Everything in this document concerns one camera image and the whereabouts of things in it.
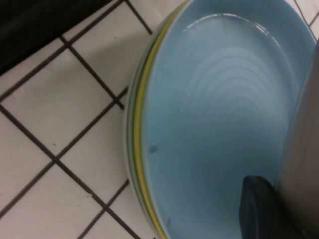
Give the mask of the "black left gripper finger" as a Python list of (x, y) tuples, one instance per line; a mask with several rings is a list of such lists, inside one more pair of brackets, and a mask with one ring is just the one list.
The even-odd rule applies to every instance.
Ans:
[(295, 227), (274, 187), (261, 176), (242, 184), (239, 223), (243, 239), (298, 239)]

